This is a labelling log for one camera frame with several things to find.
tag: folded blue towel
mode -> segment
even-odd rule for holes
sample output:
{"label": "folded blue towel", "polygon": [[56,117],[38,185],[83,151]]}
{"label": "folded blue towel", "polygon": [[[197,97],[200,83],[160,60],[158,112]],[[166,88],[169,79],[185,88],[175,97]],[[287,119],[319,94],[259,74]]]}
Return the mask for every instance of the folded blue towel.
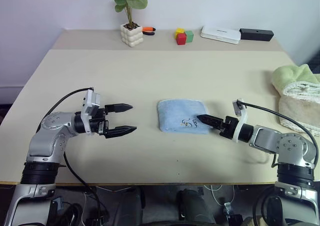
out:
{"label": "folded blue towel", "polygon": [[169,133],[208,134],[211,126],[199,121],[197,115],[208,114],[199,100],[167,99],[158,103],[160,130]]}

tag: white router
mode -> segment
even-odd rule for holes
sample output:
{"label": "white router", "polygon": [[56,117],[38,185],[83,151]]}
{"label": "white router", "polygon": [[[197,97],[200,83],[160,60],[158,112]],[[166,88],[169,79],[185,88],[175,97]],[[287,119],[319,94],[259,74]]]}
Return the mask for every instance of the white router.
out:
{"label": "white router", "polygon": [[241,33],[237,30],[209,26],[203,26],[200,36],[235,45],[237,45],[241,39]]}

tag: folded towel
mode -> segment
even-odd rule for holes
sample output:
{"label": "folded towel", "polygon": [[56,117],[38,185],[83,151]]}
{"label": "folded towel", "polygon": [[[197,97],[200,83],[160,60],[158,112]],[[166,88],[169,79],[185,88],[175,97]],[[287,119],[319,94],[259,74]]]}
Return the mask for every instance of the folded towel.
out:
{"label": "folded towel", "polygon": [[272,84],[281,96],[320,103],[320,74],[313,74],[307,64],[277,68],[272,74]]}
{"label": "folded towel", "polygon": [[212,128],[199,121],[197,115],[208,114],[199,100],[167,99],[157,105],[160,130],[171,133],[208,134]]}
{"label": "folded towel", "polygon": [[[320,136],[320,104],[314,101],[300,100],[290,96],[282,96],[279,100],[279,113],[297,121],[314,136]],[[280,124],[304,132],[292,122],[280,117]]]}
{"label": "folded towel", "polygon": [[[307,64],[282,66],[273,72],[272,84],[281,95],[279,113],[297,121],[314,136],[320,136],[320,74],[313,74]],[[303,132],[281,117],[280,124]]]}

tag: scissors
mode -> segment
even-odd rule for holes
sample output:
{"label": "scissors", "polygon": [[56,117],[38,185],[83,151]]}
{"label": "scissors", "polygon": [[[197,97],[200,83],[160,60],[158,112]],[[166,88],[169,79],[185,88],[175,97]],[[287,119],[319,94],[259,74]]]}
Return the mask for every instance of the scissors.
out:
{"label": "scissors", "polygon": [[143,27],[142,28],[142,33],[144,35],[155,35],[156,28],[154,27]]}

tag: white plant pot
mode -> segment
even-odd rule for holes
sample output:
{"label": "white plant pot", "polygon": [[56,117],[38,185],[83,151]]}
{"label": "white plant pot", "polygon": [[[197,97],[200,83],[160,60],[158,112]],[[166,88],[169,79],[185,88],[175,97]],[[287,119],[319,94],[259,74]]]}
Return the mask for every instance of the white plant pot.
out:
{"label": "white plant pot", "polygon": [[120,26],[122,41],[129,45],[130,47],[134,47],[144,41],[142,27],[139,26],[135,29],[129,30],[124,27],[125,24]]}

